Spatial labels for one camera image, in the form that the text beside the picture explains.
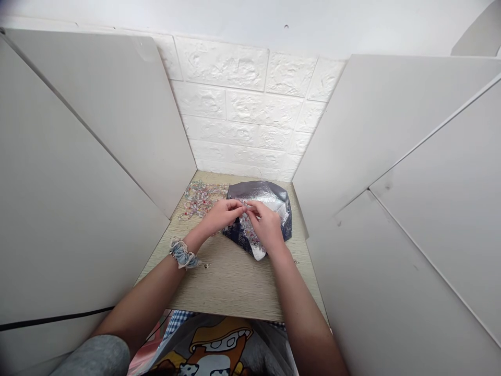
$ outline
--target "cartoon character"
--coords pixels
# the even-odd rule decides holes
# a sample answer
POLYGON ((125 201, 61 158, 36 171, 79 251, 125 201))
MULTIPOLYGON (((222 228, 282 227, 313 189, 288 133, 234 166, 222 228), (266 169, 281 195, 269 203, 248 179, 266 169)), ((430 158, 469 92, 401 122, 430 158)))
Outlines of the cartoon character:
POLYGON ((171 351, 153 369, 175 368, 181 376, 240 375, 244 371, 240 357, 252 334, 245 319, 227 317, 216 326, 196 330, 188 359, 171 351))

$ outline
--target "wooden table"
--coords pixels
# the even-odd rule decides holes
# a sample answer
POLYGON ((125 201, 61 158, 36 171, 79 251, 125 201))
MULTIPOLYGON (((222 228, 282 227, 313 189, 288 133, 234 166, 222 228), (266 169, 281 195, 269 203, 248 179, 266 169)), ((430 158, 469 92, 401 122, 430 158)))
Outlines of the wooden table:
MULTIPOLYGON (((202 180, 205 183, 236 184, 259 179, 197 171, 193 180, 202 180)), ((286 242, 286 245, 291 250, 308 289, 327 319, 309 258, 305 241, 305 226, 297 205, 294 188, 292 183, 277 181, 273 183, 283 187, 289 193, 292 208, 292 238, 286 242)), ((169 227, 136 283, 168 255, 172 237, 183 238, 201 221, 201 218, 196 216, 188 221, 178 220, 179 214, 184 212, 184 203, 183 197, 172 216, 169 227)), ((209 238, 202 245, 198 257, 202 260, 202 264, 188 271, 169 304, 170 309, 283 321, 275 278, 268 257, 258 262, 220 233, 209 238)))

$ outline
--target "blue scrunchie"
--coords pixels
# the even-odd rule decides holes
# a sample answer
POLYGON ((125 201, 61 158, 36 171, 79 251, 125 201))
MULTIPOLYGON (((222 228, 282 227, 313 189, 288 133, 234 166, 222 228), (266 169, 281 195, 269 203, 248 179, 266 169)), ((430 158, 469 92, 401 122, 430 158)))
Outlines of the blue scrunchie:
POLYGON ((178 269, 192 269, 201 262, 193 252, 188 252, 188 246, 178 237, 171 239, 169 253, 177 260, 178 269))

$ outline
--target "white brick wall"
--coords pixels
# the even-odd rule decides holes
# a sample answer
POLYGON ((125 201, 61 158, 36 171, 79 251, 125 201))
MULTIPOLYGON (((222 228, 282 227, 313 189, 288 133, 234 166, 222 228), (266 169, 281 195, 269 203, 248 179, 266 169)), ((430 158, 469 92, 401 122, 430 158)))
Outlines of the white brick wall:
POLYGON ((148 35, 164 61, 198 169, 291 181, 345 62, 148 35))

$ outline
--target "metallic pouch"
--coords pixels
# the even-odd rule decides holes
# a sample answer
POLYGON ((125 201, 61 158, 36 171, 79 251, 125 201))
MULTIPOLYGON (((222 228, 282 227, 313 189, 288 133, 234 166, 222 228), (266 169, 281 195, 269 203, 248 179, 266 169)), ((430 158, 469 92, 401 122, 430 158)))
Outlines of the metallic pouch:
MULTIPOLYGON (((256 200, 263 202, 280 215, 284 241, 292 237, 292 211, 289 195, 282 187, 268 181, 249 181, 230 185, 227 199, 241 202, 256 200)), ((233 225, 223 229, 222 233, 245 249, 259 261, 266 255, 266 250, 254 233, 249 217, 237 218, 233 225)))

